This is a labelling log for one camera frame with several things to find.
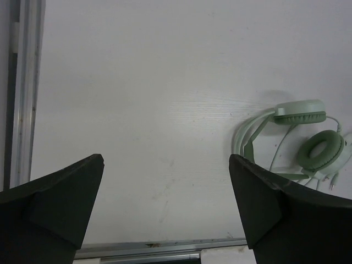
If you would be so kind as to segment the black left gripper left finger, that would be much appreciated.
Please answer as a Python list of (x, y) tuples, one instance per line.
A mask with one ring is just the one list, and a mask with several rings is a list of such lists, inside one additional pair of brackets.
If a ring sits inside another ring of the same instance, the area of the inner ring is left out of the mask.
[(73, 263), (104, 170), (93, 154), (1, 192), (1, 263)]

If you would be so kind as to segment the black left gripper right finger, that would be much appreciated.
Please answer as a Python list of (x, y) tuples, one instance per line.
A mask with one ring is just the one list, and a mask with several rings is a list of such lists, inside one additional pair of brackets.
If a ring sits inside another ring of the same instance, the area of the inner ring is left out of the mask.
[(351, 200), (269, 172), (239, 155), (230, 178), (257, 263), (351, 263)]

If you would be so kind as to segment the light green headphones with cable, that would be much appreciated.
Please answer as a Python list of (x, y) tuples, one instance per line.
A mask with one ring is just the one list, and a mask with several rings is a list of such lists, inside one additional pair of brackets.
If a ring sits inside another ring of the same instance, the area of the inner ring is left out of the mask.
[(231, 152), (254, 162), (254, 141), (268, 122), (286, 125), (290, 134), (300, 125), (322, 123), (327, 119), (336, 122), (336, 130), (321, 131), (303, 142), (296, 153), (301, 172), (281, 173), (280, 176), (305, 185), (312, 181), (318, 184), (329, 181), (329, 188), (333, 190), (340, 170), (351, 160), (351, 134), (342, 135), (340, 122), (327, 115), (321, 100), (280, 103), (247, 119), (233, 135)]

